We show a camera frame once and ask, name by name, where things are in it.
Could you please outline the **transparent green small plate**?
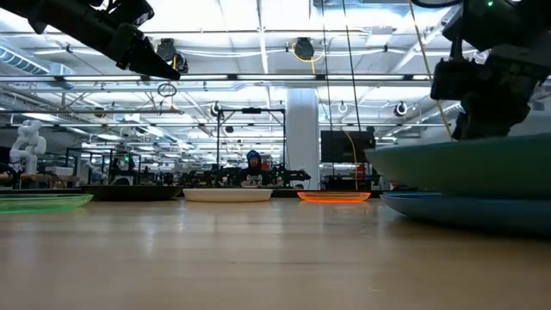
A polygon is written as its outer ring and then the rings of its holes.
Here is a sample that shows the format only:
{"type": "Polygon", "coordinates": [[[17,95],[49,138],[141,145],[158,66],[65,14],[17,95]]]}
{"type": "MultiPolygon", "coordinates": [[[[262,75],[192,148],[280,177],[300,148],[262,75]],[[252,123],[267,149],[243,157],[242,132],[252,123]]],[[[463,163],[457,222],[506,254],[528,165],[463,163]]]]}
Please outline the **transparent green small plate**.
{"type": "Polygon", "coordinates": [[[72,211],[93,199],[89,194],[0,195],[0,214],[72,211]]]}

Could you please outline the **white pillar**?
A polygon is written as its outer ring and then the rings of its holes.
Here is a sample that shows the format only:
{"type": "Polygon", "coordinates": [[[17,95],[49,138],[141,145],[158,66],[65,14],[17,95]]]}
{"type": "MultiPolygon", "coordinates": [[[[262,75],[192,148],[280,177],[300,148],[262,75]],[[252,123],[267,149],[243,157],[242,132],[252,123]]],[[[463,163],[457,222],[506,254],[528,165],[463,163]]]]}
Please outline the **white pillar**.
{"type": "Polygon", "coordinates": [[[315,89],[288,89],[286,106],[287,161],[311,179],[304,189],[319,188],[319,99],[315,89]]]}

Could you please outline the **black monitor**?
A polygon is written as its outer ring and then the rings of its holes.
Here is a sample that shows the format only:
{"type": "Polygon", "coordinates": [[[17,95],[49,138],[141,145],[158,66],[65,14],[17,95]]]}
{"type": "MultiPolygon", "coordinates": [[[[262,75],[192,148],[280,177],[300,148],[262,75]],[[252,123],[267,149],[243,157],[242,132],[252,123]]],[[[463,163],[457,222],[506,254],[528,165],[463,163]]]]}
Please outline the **black monitor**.
{"type": "Polygon", "coordinates": [[[371,132],[321,131],[322,163],[365,163],[366,150],[375,149],[376,139],[371,132]]]}

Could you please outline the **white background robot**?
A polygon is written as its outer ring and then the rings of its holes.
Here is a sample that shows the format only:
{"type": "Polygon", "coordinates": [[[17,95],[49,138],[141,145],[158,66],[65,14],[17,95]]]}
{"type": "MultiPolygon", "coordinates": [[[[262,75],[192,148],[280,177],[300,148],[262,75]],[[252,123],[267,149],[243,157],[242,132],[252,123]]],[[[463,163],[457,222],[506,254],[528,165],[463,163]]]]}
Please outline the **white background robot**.
{"type": "Polygon", "coordinates": [[[42,122],[26,120],[17,129],[15,143],[9,150],[9,162],[23,168],[24,174],[38,172],[38,156],[46,153],[46,139],[40,136],[42,122]]]}

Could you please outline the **blue large plate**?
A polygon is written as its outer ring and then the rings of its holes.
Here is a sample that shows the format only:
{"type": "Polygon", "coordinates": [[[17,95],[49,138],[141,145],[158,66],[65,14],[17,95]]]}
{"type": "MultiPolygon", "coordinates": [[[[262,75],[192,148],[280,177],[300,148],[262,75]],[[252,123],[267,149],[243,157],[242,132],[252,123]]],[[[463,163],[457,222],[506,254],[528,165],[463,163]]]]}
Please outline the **blue large plate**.
{"type": "Polygon", "coordinates": [[[451,196],[428,192],[388,192],[394,211],[415,220],[485,232],[551,239],[551,201],[451,196]]]}

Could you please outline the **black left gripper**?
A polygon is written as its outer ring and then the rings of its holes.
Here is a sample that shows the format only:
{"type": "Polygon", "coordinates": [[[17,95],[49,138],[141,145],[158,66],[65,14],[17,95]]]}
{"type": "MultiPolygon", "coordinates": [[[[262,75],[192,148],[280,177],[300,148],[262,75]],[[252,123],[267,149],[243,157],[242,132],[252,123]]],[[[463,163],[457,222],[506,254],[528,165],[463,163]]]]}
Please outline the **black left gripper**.
{"type": "Polygon", "coordinates": [[[86,0],[84,44],[112,59],[123,70],[150,77],[179,80],[181,75],[153,50],[139,27],[155,12],[147,0],[86,0]]]}

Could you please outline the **black table frame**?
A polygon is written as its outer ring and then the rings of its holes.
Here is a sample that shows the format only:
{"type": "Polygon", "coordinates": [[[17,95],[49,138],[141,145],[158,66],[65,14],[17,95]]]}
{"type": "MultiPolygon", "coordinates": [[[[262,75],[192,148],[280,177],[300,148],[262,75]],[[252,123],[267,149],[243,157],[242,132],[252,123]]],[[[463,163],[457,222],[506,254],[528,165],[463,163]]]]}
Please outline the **black table frame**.
{"type": "MultiPolygon", "coordinates": [[[[299,198],[297,193],[301,191],[330,191],[330,190],[305,190],[305,189],[273,189],[272,198],[299,198]]],[[[379,198],[386,193],[399,193],[398,190],[372,190],[370,198],[379,198]]],[[[81,188],[74,189],[11,189],[0,188],[0,195],[13,194],[85,194],[81,188]]]]}

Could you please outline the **white plastic plate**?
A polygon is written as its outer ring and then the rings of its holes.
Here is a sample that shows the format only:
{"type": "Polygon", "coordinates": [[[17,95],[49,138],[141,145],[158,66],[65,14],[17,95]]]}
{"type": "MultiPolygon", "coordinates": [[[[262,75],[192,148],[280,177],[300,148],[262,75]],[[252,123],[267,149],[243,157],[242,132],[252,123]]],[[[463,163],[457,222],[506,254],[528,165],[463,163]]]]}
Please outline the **white plastic plate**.
{"type": "Polygon", "coordinates": [[[190,202],[266,202],[272,189],[184,189],[183,194],[190,202]]]}

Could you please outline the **black background rig frame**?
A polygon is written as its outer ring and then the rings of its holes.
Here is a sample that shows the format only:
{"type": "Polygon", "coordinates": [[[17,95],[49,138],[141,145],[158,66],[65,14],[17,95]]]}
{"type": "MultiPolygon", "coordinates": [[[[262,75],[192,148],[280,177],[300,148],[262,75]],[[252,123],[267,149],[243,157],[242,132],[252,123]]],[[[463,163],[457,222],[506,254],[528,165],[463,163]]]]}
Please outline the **black background rig frame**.
{"type": "Polygon", "coordinates": [[[220,167],[221,147],[222,146],[253,146],[269,144],[273,148],[275,144],[280,144],[279,163],[285,167],[288,160],[288,142],[287,142],[287,110],[284,108],[219,108],[216,112],[216,165],[220,167]],[[234,115],[246,115],[250,119],[246,122],[230,122],[234,115]],[[268,128],[279,127],[282,130],[280,135],[246,134],[245,136],[233,133],[225,133],[227,127],[233,129],[246,128],[268,128]]]}

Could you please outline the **dark green large plate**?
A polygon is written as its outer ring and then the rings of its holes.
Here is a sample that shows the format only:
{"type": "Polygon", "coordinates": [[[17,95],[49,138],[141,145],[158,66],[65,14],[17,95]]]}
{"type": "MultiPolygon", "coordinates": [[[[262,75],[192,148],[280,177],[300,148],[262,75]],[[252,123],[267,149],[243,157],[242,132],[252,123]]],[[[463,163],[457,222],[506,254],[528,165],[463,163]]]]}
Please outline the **dark green large plate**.
{"type": "Polygon", "coordinates": [[[366,151],[387,180],[447,195],[551,198],[551,133],[366,151]]]}

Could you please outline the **person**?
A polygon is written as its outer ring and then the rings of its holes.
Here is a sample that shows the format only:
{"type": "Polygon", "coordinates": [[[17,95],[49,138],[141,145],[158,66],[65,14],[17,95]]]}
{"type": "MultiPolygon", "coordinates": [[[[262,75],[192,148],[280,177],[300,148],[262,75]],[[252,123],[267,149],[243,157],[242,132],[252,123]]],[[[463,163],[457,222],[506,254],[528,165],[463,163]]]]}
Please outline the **person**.
{"type": "Polygon", "coordinates": [[[251,150],[246,155],[248,166],[241,170],[239,184],[243,188],[260,188],[271,184],[269,173],[262,169],[260,154],[251,150]]]}

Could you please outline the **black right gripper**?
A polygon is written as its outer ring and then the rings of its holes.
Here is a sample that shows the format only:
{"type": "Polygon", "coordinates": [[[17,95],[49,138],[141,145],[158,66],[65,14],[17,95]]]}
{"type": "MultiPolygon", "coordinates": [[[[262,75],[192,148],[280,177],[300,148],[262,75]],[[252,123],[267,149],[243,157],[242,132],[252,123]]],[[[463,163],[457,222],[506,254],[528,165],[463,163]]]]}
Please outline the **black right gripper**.
{"type": "Polygon", "coordinates": [[[461,100],[453,140],[505,137],[529,114],[537,85],[551,75],[551,65],[489,55],[477,73],[474,90],[461,100]]]}

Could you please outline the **orange plastic plate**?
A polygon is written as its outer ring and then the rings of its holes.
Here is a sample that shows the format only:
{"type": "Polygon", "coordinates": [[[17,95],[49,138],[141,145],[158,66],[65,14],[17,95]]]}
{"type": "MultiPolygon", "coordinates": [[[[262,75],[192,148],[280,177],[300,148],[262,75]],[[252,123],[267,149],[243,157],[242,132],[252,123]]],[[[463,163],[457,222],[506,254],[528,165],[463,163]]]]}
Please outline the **orange plastic plate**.
{"type": "Polygon", "coordinates": [[[359,203],[365,202],[369,192],[301,191],[298,197],[305,202],[359,203]]]}

